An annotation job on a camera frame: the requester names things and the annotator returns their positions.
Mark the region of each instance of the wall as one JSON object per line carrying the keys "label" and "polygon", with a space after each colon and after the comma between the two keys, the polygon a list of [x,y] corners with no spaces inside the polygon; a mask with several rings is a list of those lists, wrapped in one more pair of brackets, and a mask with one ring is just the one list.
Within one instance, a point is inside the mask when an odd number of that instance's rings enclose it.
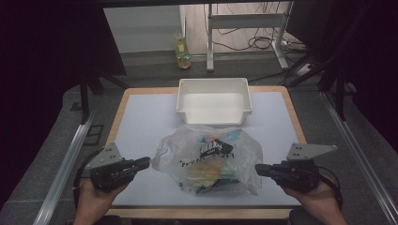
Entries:
{"label": "wall", "polygon": [[120,53],[170,51],[181,32],[179,6],[104,9]]}

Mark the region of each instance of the human hand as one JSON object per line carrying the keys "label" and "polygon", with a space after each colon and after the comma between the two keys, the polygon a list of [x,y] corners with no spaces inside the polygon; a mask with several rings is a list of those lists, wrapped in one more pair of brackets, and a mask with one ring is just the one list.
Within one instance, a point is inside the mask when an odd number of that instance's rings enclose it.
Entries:
{"label": "human hand", "polygon": [[309,214],[324,224],[347,225],[340,212],[333,190],[325,183],[319,182],[316,189],[306,194],[290,188],[282,187],[282,189],[287,195],[296,198]]}
{"label": "human hand", "polygon": [[82,181],[73,225],[92,225],[96,223],[108,212],[116,196],[122,192],[127,185],[128,184],[118,187],[110,193],[105,193],[95,189],[90,179]]}

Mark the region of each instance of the table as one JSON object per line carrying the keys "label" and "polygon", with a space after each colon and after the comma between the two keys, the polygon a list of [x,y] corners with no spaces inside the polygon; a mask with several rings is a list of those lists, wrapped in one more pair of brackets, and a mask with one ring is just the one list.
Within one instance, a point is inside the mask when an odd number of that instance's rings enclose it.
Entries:
{"label": "table", "polygon": [[[130,95],[151,95],[151,94],[176,94],[177,87],[170,88],[131,88],[126,90],[119,109],[117,111],[113,126],[110,131],[107,143],[115,141],[117,132]],[[281,86],[253,86],[250,87],[251,93],[279,92],[283,96],[283,101],[288,111],[294,132],[299,143],[306,143],[302,133],[299,120],[296,116],[292,101],[287,90]],[[178,207],[176,205],[167,207],[139,207],[139,206],[113,206],[108,212],[109,215],[118,215],[123,218],[288,218],[288,214],[295,205],[277,207],[258,207],[250,205],[249,207],[237,207],[233,205],[211,206],[211,207]]]}

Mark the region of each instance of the white plastic bin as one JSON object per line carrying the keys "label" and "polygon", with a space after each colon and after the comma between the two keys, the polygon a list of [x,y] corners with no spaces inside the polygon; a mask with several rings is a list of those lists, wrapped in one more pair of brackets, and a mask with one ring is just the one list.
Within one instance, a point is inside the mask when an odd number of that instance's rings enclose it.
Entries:
{"label": "white plastic bin", "polygon": [[176,112],[186,124],[240,125],[252,110],[246,78],[179,81]]}

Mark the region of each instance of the plastic bag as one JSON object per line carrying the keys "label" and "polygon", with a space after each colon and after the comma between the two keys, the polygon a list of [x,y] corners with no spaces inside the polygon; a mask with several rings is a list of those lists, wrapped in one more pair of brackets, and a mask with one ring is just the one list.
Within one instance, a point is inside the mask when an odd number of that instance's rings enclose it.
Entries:
{"label": "plastic bag", "polygon": [[196,194],[249,190],[257,195],[261,178],[254,165],[262,162],[260,143],[240,128],[183,125],[161,140],[152,167]]}

